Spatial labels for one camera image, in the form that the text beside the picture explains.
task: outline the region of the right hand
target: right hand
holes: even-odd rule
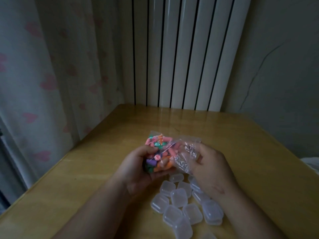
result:
[[[218,202],[227,191],[238,187],[235,176],[220,151],[203,143],[198,144],[197,150],[200,157],[191,171],[203,192]]]

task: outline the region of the purple eraser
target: purple eraser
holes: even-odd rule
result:
[[[157,161],[154,159],[146,159],[146,163],[154,167],[157,165]]]

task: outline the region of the left hand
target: left hand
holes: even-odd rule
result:
[[[158,148],[149,145],[136,148],[126,156],[116,171],[115,175],[124,183],[130,196],[142,192],[152,181],[175,170],[175,168],[170,168],[151,174],[143,170],[143,159],[157,150]]]

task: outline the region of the hand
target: hand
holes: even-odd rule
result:
[[[148,145],[138,147],[126,156],[116,171],[115,175],[125,184],[131,196],[142,192],[155,179],[175,170],[171,168],[151,174],[143,170],[143,159],[149,154],[154,154],[157,149]]]
[[[237,181],[220,151],[202,143],[197,148],[200,157],[192,163],[192,173],[200,188],[218,202],[228,189],[238,187]]]

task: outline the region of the forearm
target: forearm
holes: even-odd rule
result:
[[[129,201],[125,185],[114,174],[53,239],[113,238]]]
[[[225,189],[218,200],[238,238],[286,238],[270,218],[238,186]]]

